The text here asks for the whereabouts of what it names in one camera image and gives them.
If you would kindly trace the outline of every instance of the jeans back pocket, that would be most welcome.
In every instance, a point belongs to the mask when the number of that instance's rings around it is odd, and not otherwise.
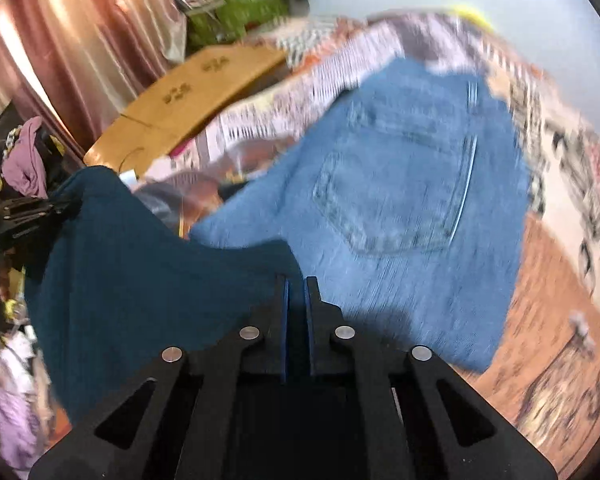
[[[458,227],[476,137],[463,131],[464,110],[407,102],[354,103],[314,186],[314,202],[359,253],[444,248]]]

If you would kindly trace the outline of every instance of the triangular cutout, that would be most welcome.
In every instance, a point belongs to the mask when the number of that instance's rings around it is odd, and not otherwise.
[[[155,381],[145,381],[96,428],[95,435],[120,449],[129,449],[154,390]]]
[[[493,424],[445,380],[436,383],[458,444],[469,447],[496,433]]]

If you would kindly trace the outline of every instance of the black mechanical clamp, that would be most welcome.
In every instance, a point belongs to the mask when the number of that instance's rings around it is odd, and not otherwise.
[[[31,480],[550,480],[550,463],[429,348],[380,344],[304,284],[214,347],[167,348]]]

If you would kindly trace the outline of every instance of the blue jeans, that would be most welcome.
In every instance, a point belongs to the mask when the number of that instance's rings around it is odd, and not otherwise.
[[[282,238],[352,324],[485,370],[527,189],[510,114],[485,83],[398,59],[190,236],[216,248]]]

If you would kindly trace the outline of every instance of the brown patterned fabric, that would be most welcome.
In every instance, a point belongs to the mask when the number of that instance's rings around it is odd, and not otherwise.
[[[600,312],[532,213],[502,344],[485,373],[460,373],[561,479],[600,436]]]

